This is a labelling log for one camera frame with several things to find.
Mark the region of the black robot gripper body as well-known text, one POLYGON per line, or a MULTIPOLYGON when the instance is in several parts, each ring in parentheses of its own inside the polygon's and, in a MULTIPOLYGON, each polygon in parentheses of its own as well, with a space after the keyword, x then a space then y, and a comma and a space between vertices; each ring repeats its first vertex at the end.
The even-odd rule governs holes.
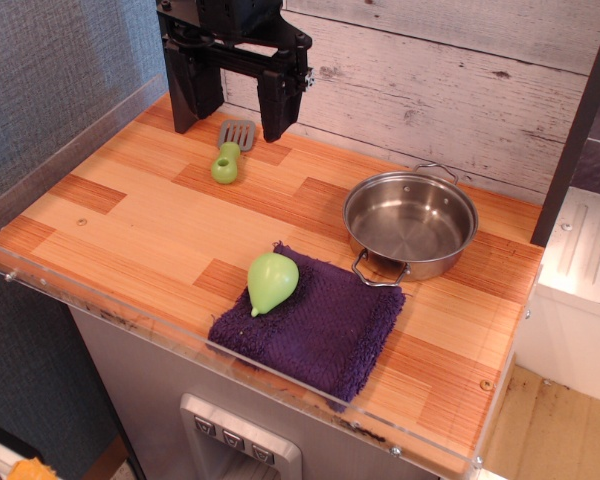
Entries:
POLYGON ((262 78, 278 76, 291 91, 314 83, 312 39, 282 16, 281 1, 158 1, 167 37, 210 66, 262 78))

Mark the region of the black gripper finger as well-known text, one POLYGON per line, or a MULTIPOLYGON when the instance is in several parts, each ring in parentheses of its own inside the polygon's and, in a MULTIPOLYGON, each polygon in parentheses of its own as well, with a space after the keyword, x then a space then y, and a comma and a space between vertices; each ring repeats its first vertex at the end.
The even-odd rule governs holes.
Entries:
POLYGON ((163 39, 163 54, 174 129, 186 133, 224 103, 220 69, 198 62, 168 38, 163 39))
POLYGON ((297 121, 303 90, 294 75, 265 70, 257 91, 264 139, 272 143, 297 121))

